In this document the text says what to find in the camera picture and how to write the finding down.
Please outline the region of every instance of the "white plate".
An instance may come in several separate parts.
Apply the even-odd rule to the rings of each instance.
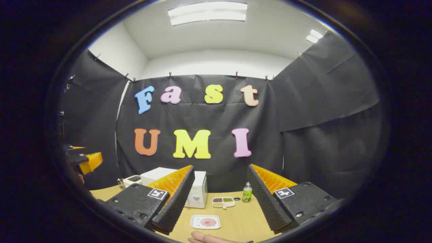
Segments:
[[[192,215],[191,217],[191,227],[195,229],[215,230],[219,229],[220,226],[220,219],[217,215]]]

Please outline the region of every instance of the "blue foam letter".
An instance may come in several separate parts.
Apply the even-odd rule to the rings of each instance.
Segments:
[[[135,97],[138,100],[138,106],[140,107],[138,114],[142,114],[150,109],[150,105],[147,102],[152,101],[151,92],[153,91],[155,91],[155,88],[153,88],[153,86],[148,86],[144,90],[136,93]]]

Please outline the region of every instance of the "black square marker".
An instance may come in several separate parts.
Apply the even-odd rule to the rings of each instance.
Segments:
[[[153,189],[148,196],[152,197],[152,198],[157,198],[159,200],[163,200],[163,198],[165,197],[165,195],[167,194],[167,191],[164,190],[160,190],[160,189]]]
[[[278,196],[278,198],[283,199],[283,198],[287,198],[289,196],[294,195],[294,193],[287,187],[274,191],[274,193]]]

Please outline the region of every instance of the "yellow foam letter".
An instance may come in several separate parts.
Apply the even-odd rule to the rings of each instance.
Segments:
[[[216,84],[210,84],[206,88],[206,96],[204,96],[204,99],[206,100],[207,104],[218,104],[221,103],[223,100],[223,94],[221,93],[223,90],[221,85]]]
[[[189,158],[194,154],[197,159],[209,159],[211,154],[209,153],[209,130],[199,130],[195,134],[194,139],[191,141],[189,134],[186,130],[175,130],[174,135],[177,137],[177,144],[175,146],[175,158],[184,158],[183,148]]]

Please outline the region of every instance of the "white wall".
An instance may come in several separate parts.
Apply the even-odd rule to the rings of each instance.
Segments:
[[[191,51],[150,60],[139,79],[189,74],[221,74],[272,78],[292,60],[252,51]]]
[[[117,72],[139,79],[147,63],[143,51],[129,35],[123,22],[109,29],[89,46],[90,52]]]

